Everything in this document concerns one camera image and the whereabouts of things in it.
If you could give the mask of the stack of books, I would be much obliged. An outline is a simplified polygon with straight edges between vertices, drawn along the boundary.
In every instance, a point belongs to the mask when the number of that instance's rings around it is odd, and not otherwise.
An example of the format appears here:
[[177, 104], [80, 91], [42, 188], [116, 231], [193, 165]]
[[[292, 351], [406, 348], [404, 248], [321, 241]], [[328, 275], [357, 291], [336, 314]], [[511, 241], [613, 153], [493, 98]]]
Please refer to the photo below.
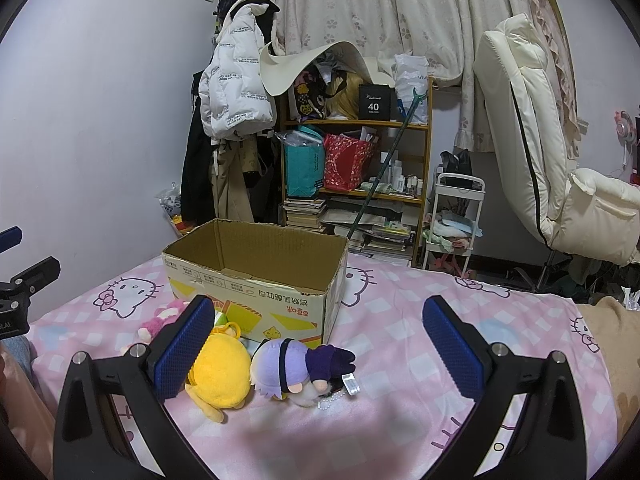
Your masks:
[[326, 228], [320, 217], [326, 209], [322, 198], [291, 198], [284, 200], [285, 224], [292, 228], [322, 233]]

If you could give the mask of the teal shopping bag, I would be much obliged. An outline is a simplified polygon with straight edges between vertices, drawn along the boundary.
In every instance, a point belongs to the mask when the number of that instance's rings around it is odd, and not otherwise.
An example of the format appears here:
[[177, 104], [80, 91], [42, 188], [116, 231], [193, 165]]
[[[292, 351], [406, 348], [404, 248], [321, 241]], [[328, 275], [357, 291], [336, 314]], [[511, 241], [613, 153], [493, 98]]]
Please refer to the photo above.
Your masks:
[[277, 133], [283, 144], [286, 195], [294, 198], [315, 196], [322, 188], [324, 176], [324, 139], [314, 128], [298, 126]]

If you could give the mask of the pink hello kitty bedsheet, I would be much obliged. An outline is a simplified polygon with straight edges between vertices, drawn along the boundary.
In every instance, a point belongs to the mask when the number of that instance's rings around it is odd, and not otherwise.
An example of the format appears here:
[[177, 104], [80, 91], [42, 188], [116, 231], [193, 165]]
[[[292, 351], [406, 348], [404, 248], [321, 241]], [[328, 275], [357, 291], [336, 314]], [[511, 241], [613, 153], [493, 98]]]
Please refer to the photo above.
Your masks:
[[573, 301], [350, 256], [331, 334], [356, 356], [356, 396], [313, 408], [249, 400], [216, 424], [186, 394], [166, 406], [190, 445], [223, 479], [417, 479], [471, 409], [427, 337], [424, 301], [438, 295], [483, 337], [520, 356], [562, 351], [585, 422], [587, 465], [617, 442], [602, 352]]

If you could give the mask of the pink plush toy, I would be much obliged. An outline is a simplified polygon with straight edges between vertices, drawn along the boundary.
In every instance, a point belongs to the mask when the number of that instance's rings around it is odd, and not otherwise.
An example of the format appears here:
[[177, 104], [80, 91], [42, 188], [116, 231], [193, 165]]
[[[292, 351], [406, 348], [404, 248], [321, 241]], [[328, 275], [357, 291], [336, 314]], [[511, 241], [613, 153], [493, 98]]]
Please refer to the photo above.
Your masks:
[[165, 325], [177, 321], [188, 304], [186, 300], [175, 299], [167, 306], [156, 309], [154, 316], [145, 321], [138, 329], [139, 339], [145, 344], [151, 342]]

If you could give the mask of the green tissue pack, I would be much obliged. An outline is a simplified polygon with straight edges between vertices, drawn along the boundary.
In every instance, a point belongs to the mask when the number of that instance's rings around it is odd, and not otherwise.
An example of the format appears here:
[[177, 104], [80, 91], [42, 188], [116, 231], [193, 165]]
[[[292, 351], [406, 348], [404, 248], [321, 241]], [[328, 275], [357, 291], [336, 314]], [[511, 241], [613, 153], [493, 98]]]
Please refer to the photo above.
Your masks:
[[228, 318], [226, 317], [226, 315], [224, 314], [224, 312], [221, 312], [219, 310], [215, 311], [215, 321], [214, 321], [214, 326], [215, 327], [219, 327], [219, 326], [224, 326], [228, 323]]

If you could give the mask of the wooden shelf unit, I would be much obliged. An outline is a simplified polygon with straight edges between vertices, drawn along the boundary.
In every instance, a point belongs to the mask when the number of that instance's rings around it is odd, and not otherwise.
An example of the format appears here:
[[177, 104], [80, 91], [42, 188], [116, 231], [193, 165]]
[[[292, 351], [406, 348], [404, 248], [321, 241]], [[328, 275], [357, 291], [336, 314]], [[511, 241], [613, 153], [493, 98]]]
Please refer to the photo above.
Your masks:
[[283, 145], [282, 216], [286, 226], [340, 234], [368, 257], [420, 262], [431, 159], [428, 122], [309, 119], [298, 122], [280, 99], [284, 133], [318, 136], [320, 155], [293, 162]]

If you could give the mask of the open cardboard box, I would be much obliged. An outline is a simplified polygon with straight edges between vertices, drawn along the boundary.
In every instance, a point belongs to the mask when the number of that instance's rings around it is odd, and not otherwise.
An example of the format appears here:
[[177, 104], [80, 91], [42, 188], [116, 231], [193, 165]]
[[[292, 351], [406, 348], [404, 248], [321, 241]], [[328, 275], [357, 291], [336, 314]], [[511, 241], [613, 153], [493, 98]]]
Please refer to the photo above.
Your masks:
[[215, 219], [162, 253], [175, 296], [209, 297], [241, 335], [327, 344], [346, 287], [348, 240], [269, 223]]

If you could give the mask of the purple haired plush doll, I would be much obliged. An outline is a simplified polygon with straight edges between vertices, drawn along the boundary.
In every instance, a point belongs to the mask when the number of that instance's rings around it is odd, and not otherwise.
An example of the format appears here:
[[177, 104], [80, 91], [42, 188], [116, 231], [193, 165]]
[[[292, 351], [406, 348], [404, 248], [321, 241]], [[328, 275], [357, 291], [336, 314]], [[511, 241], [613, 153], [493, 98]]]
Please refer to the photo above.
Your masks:
[[355, 362], [351, 351], [332, 344], [311, 349], [291, 338], [265, 340], [253, 354], [250, 384], [267, 399], [312, 408], [340, 391], [356, 396]]

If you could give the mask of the black hanging coat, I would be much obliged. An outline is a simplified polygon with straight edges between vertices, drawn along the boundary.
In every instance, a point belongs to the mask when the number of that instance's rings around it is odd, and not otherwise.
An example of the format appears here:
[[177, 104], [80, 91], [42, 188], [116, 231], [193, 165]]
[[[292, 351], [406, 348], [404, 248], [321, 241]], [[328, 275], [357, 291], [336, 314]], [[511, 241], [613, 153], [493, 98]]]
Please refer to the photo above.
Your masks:
[[181, 175], [181, 217], [184, 222], [194, 226], [216, 217], [216, 202], [210, 180], [214, 150], [201, 120], [201, 99], [198, 95], [201, 76], [202, 72], [192, 76], [192, 116]]

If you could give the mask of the floral cream curtain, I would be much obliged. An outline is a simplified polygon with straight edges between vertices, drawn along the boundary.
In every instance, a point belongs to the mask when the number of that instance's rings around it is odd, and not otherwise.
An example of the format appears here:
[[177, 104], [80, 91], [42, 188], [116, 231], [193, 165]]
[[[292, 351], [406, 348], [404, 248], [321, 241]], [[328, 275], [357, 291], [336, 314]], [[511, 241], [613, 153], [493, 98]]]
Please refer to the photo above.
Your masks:
[[426, 58], [442, 87], [461, 89], [454, 144], [470, 151], [494, 148], [473, 73], [480, 36], [510, 16], [524, 13], [547, 55], [544, 63], [564, 129], [568, 154], [582, 140], [570, 43], [556, 0], [276, 0], [278, 37], [288, 53], [348, 40], [390, 70], [395, 55]]

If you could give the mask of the beige trench coat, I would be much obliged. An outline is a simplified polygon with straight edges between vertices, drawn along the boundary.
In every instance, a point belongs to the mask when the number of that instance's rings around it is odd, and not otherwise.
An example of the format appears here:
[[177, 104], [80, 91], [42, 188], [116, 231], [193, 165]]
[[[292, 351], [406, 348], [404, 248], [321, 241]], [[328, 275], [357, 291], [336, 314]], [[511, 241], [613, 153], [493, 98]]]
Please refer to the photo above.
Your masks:
[[254, 221], [244, 174], [257, 170], [257, 143], [254, 136], [244, 141], [224, 141], [214, 146], [210, 178], [218, 218]]

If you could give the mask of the white rolling cart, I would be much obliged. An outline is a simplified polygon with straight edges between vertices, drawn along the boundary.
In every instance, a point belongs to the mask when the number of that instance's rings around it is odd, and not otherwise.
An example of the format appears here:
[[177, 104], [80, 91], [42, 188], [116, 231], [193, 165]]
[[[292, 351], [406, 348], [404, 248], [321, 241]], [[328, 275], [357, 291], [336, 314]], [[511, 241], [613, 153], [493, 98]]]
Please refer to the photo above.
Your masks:
[[452, 172], [437, 175], [431, 209], [423, 222], [423, 270], [470, 276], [474, 244], [483, 236], [480, 214], [485, 195], [486, 184], [481, 178]]

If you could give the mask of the yellow plush toy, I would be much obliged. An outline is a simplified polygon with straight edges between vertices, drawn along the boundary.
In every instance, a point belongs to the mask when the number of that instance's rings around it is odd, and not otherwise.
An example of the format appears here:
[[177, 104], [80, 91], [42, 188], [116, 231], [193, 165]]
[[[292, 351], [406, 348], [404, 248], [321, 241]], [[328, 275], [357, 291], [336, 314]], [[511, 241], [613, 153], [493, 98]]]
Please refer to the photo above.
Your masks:
[[223, 424], [225, 410], [242, 408], [250, 393], [250, 354], [235, 322], [215, 326], [194, 361], [184, 388], [212, 422]]

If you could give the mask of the red gift bag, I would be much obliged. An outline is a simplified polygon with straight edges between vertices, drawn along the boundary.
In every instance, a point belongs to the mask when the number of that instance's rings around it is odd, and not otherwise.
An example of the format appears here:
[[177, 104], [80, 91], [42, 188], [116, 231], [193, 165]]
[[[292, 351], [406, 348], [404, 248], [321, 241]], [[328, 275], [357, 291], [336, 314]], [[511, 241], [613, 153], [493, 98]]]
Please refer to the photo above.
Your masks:
[[324, 151], [324, 187], [336, 192], [358, 188], [372, 156], [373, 143], [344, 134], [328, 134], [324, 139]]

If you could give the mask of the cream reclining chair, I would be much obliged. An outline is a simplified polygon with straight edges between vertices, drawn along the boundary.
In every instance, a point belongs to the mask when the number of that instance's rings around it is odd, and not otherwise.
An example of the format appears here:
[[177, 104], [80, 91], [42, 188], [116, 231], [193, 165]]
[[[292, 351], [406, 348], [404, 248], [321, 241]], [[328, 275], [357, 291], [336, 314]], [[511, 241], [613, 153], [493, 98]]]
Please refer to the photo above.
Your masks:
[[570, 162], [548, 56], [524, 13], [484, 32], [473, 65], [503, 194], [542, 244], [626, 266], [639, 260], [639, 190]]

